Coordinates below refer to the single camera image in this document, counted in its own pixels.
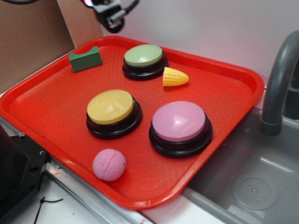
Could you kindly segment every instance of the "green button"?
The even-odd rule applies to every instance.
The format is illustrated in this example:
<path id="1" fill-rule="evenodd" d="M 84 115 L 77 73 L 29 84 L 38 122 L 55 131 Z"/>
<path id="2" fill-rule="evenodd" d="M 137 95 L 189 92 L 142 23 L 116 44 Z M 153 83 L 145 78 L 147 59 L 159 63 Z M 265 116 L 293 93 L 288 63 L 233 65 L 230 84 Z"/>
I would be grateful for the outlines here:
<path id="1" fill-rule="evenodd" d="M 158 62 L 163 56 L 162 49 L 157 45 L 144 44 L 128 50 L 125 62 L 134 67 L 143 67 Z"/>

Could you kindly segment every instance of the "toy corn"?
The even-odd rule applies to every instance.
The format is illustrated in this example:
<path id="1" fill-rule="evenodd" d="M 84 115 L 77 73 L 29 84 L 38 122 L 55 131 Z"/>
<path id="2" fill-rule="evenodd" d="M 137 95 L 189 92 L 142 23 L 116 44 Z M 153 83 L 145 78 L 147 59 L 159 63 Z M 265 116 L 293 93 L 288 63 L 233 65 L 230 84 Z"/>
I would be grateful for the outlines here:
<path id="1" fill-rule="evenodd" d="M 163 73 L 163 86 L 183 85 L 189 81 L 189 77 L 176 69 L 165 67 Z"/>

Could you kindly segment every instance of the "sink basin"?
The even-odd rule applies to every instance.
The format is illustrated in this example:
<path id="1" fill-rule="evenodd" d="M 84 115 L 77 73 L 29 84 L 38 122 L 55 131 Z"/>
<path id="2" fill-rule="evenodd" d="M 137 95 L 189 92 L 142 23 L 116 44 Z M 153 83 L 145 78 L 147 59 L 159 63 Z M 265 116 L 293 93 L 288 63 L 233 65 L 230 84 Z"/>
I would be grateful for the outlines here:
<path id="1" fill-rule="evenodd" d="M 259 131 L 253 108 L 188 184 L 235 223 L 298 223 L 299 125 L 283 120 L 279 136 Z"/>

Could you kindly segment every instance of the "faucet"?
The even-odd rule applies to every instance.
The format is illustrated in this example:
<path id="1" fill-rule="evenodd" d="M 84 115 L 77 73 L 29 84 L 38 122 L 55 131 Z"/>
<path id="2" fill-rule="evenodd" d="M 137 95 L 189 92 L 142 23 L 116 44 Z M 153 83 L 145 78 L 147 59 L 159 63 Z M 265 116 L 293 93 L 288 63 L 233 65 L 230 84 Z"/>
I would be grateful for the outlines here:
<path id="1" fill-rule="evenodd" d="M 275 59 L 263 103 L 260 131 L 281 132 L 283 115 L 299 119 L 299 30 L 285 39 Z"/>

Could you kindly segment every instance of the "white wall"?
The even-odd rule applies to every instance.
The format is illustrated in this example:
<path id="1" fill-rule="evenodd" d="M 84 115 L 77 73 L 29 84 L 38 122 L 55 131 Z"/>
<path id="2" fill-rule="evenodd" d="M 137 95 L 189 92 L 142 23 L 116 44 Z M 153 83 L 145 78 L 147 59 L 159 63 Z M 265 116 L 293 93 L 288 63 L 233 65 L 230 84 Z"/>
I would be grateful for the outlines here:
<path id="1" fill-rule="evenodd" d="M 141 0 L 125 20 L 117 35 L 240 65 L 267 82 L 282 42 L 299 29 L 299 1 Z"/>

